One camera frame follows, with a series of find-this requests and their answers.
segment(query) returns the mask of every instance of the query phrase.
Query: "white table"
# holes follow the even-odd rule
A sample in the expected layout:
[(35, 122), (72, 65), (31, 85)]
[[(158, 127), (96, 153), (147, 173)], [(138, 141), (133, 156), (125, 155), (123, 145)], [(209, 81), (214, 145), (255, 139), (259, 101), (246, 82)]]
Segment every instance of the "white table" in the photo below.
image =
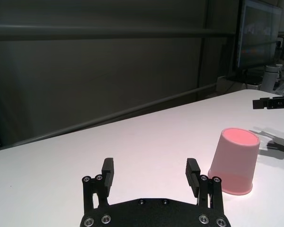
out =
[[(196, 203), (185, 176), (186, 158), (196, 158), (207, 174), (222, 129), (240, 127), (284, 139), (284, 109), (252, 109), (253, 99), (268, 96), (273, 95), (242, 90), (1, 150), (0, 226), (79, 226), (81, 179), (100, 174), (106, 157), (115, 163), (110, 204), (137, 198)], [(233, 227), (284, 227), (284, 152), (265, 151), (270, 139), (260, 138), (251, 193), (223, 193)]]

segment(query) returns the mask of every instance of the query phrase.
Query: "pink cup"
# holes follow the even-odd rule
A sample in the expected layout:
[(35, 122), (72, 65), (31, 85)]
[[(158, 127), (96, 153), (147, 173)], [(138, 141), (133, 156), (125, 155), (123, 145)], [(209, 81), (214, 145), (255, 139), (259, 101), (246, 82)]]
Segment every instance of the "pink cup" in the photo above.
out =
[(222, 191), (244, 195), (252, 189), (260, 139), (244, 129), (229, 128), (221, 132), (208, 176), (222, 179)]

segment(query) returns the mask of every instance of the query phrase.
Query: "dark wall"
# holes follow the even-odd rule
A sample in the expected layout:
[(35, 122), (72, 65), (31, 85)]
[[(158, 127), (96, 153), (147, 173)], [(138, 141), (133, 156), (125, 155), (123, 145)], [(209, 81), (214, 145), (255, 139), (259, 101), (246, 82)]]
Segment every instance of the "dark wall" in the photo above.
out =
[[(189, 0), (0, 0), (0, 35), (201, 28), (203, 13), (204, 2)], [(200, 38), (0, 41), (2, 140), (11, 144), (196, 88), (199, 50)]]

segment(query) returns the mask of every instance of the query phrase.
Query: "white bottle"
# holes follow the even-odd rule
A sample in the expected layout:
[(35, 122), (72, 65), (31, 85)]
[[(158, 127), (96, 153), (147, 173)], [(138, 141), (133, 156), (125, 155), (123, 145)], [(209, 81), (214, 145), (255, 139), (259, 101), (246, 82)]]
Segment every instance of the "white bottle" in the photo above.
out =
[(274, 89), (275, 81), (279, 76), (280, 68), (277, 66), (266, 65), (264, 68), (264, 76), (261, 85), (261, 91), (272, 92)]

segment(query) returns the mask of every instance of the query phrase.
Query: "computer monitor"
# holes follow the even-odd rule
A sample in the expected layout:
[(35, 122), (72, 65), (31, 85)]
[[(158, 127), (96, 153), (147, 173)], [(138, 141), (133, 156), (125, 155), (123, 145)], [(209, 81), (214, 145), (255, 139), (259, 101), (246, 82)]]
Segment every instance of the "computer monitor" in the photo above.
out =
[(258, 0), (241, 0), (239, 6), (235, 69), (274, 62), (282, 9)]

